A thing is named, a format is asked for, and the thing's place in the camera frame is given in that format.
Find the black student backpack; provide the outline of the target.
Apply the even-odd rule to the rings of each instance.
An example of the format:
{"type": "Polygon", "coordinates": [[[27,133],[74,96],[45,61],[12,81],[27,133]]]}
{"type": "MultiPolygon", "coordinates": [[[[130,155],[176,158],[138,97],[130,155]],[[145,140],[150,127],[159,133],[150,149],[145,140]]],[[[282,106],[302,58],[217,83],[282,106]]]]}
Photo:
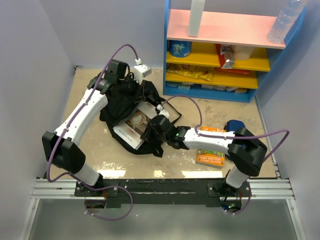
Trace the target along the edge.
{"type": "Polygon", "coordinates": [[[152,154],[161,158],[163,156],[162,146],[153,147],[144,141],[138,150],[134,150],[113,131],[113,127],[125,122],[137,110],[139,103],[148,102],[154,106],[156,111],[157,105],[162,105],[166,100],[160,97],[154,84],[147,80],[142,81],[142,83],[144,82],[142,100],[133,100],[131,97],[120,95],[118,93],[118,81],[119,80],[109,84],[109,86],[107,86],[109,83],[108,80],[105,79],[102,81],[102,86],[105,90],[108,102],[107,105],[100,111],[99,119],[102,122],[106,122],[112,137],[128,152],[135,155],[152,154]]]}

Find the white coffee cover book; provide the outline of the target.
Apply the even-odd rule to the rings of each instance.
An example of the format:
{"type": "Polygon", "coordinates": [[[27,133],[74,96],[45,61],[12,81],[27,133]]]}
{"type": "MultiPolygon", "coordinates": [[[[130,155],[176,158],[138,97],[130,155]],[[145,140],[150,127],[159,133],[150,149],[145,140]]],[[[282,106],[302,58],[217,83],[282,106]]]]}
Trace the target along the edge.
{"type": "Polygon", "coordinates": [[[112,129],[131,148],[138,150],[144,140],[141,136],[145,132],[150,119],[157,115],[155,107],[145,101],[140,102],[136,111],[125,121],[112,129]]]}

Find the orange treehouse book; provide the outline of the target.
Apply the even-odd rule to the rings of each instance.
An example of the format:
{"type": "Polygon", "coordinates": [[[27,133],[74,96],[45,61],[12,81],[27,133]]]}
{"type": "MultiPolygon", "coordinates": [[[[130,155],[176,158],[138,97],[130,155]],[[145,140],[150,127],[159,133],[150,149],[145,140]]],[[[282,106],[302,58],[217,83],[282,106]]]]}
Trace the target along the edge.
{"type": "Polygon", "coordinates": [[[225,165],[225,154],[213,150],[198,149],[195,162],[200,165],[222,168],[225,165]]]}

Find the blue pencil case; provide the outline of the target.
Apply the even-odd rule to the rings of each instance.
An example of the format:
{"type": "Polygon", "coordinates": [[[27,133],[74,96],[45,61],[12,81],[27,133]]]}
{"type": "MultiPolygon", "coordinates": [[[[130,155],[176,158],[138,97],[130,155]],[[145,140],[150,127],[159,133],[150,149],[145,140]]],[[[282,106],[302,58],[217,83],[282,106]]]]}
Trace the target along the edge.
{"type": "Polygon", "coordinates": [[[245,124],[240,121],[240,120],[235,120],[235,119],[232,119],[232,120],[229,120],[225,126],[224,126],[224,129],[227,131],[227,132],[235,132],[237,131],[239,128],[245,128],[245,124]]]}

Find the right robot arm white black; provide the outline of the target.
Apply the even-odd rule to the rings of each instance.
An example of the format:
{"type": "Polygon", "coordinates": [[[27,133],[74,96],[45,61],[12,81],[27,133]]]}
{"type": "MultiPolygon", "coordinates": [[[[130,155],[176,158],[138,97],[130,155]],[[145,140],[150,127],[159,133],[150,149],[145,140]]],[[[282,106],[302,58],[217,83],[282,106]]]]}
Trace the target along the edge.
{"type": "Polygon", "coordinates": [[[268,149],[244,127],[229,132],[197,130],[189,126],[175,126],[163,115],[148,121],[141,138],[150,143],[156,140],[166,142],[177,150],[203,149],[229,156],[234,166],[217,190],[230,197],[241,190],[249,177],[260,174],[268,149]]]}

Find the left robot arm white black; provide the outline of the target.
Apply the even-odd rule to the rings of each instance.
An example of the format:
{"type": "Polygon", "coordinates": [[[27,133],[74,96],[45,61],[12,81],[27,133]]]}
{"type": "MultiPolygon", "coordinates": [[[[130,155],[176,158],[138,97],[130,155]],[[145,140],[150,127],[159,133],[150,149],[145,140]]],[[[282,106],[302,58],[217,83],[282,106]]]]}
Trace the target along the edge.
{"type": "Polygon", "coordinates": [[[92,196],[99,196],[104,188],[103,177],[86,163],[86,156],[79,145],[84,133],[96,115],[107,106],[107,91],[113,84],[123,83],[126,77],[134,84],[141,85],[144,77],[152,70],[136,59],[136,65],[130,69],[122,61],[112,59],[93,78],[84,95],[69,117],[54,131],[46,131],[42,136],[42,144],[47,160],[46,179],[53,183],[51,167],[64,170],[62,176],[69,175],[82,184],[92,196]]]}

